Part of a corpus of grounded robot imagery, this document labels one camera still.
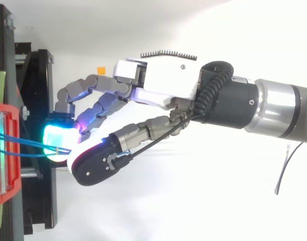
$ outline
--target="blue wire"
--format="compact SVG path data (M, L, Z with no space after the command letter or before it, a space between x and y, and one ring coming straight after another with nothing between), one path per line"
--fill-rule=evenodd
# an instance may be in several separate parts
M23 144L23 145L30 145L30 146L34 145L35 147L37 147L36 145L38 145L38 147L46 148L46 149L49 149L49 148L52 148L52 149L55 149L55 150L57 149L57 147L55 147L55 146L49 146L49 145L42 144L40 142L35 142L35 141L31 141L31 140L16 138L16 137L8 136L8 135L1 134L1 133L0 133L0 136L4 137L5 141L11 141L11 142L20 143L20 144ZM68 152L71 151L70 149L66 149L66 148L62 148L62 147L58 147L58 150L68 151Z
M54 148L54 146L45 145L45 144L40 143L40 142L35 142L35 141L27 140L27 139L12 137L12 136L8 136L8 135L1 134L1 133L0 133L0 136L5 137L5 138L9 138L9 139L12 139L12 140L18 140L18 141L28 142L28 143L32 143L32 144L42 145L43 147L52 147L52 148ZM66 148L62 148L62 147L59 147L59 148L65 150L65 151L71 151L70 149L66 149Z
M0 153L4 153L7 155L11 156L17 156L17 157L47 157L47 156L55 156L57 155L56 153L54 154L19 154L19 153L13 153L13 152L6 152L0 149Z
M0 137L0 140L9 141L8 139L4 139L4 138L1 138L1 137ZM44 148L44 147L41 147L41 146L39 146L39 145L35 145L35 144L26 144L26 143L21 142L21 141L15 141L15 142L17 142L17 143L19 143L19 144L23 144L23 145L29 145L29 146L33 146L33 147ZM57 150L54 149L54 148L46 148L46 149L48 149L48 150L50 150L50 151L53 151L53 152L57 152ZM59 150L59 151L58 151L58 154L60 154L60 155L68 155L69 152L64 152L64 151L60 151L60 150Z
M45 147L45 146L43 146L43 145L37 145L37 144L26 143L26 142L19 141L19 140L10 140L10 139L7 139L7 138L2 138L2 137L0 137L0 140L15 142L15 143L19 143L19 144L23 144L23 145L28 145L28 146L32 146L32 147L37 147L37 148L45 148L45 149L47 149L47 150L54 151L54 152L57 151L56 147ZM69 153L69 152L67 152L67 151L62 151L62 150L60 150L60 149L58 149L58 151L59 151L60 153L65 153L65 154L68 154L68 153Z
M132 154L132 153L131 152L121 152L121 153L118 153L117 156L129 155L129 154Z
M42 148L55 148L55 149L57 149L57 147L55 147L55 146L45 145L45 144L40 143L40 142L35 142L35 141L26 140L26 139L21 139L21 138L15 138L15 137L8 136L8 135L3 135L3 134L0 134L0 135L3 136L3 137L8 138L8 139L10 139L10 140L15 140L14 142L21 141L21 142L23 142L24 145L29 145L28 143L31 143L31 144L39 145L39 146L41 146ZM71 151L70 149L66 149L66 148L63 148L63 147L58 147L58 149L60 149L60 150L62 150L62 151L68 151L68 152Z

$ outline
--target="glowing cyan light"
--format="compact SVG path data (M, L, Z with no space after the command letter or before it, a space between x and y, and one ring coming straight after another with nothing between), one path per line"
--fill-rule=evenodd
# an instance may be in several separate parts
M79 157L79 155L81 155L83 152L87 151L88 149L96 146L97 144L102 143L103 141L99 138L95 138L95 137L90 137L89 139L87 139L86 141L78 144L77 146L75 146L74 149L72 149L71 153L68 155L67 158L67 167L68 170L70 172L72 172L72 164L75 161L75 159L77 157Z
M64 128L59 126L47 125L44 129L43 144L55 147L63 147L72 150L79 139L78 130L75 128ZM44 149L45 154L56 152ZM54 162L62 162L67 159L67 155L53 155L48 158Z

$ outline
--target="black rubber ring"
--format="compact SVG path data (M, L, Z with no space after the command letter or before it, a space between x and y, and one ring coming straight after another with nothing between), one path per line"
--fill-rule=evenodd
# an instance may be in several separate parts
M293 129L294 129L294 127L295 127L295 125L298 121L298 117L299 117L299 113L300 113L300 94L299 94L299 90L295 85L290 85L290 86L292 86L292 88L294 90L294 94L295 94L294 115L293 115L292 121L289 124L289 127L279 138L285 138L293 131Z

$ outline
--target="black coiled cable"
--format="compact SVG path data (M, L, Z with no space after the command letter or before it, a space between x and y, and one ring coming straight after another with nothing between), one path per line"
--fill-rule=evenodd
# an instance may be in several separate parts
M219 93L219 91L231 81L234 74L234 67L224 61L214 61L204 65L201 69L217 72L212 81L208 82L200 90L199 96L194 103L193 113L201 116L206 113L208 104Z

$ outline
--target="gray cable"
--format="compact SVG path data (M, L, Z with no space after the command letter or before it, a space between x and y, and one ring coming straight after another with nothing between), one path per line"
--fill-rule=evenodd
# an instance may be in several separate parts
M280 188L280 184L282 182L282 178L283 178L283 175L284 175L284 172L285 172L285 169L287 167L287 164L289 163L290 159L292 158L292 156L294 155L294 153L296 152L296 150L303 144L304 142L301 142L295 149L294 151L292 152L292 154L289 156L289 158L287 159L286 162L284 162L284 165L283 165L283 169L280 173L280 176L279 176L279 179L277 181L277 184L276 184L276 188L275 188L275 194L278 195L279 193L279 188Z

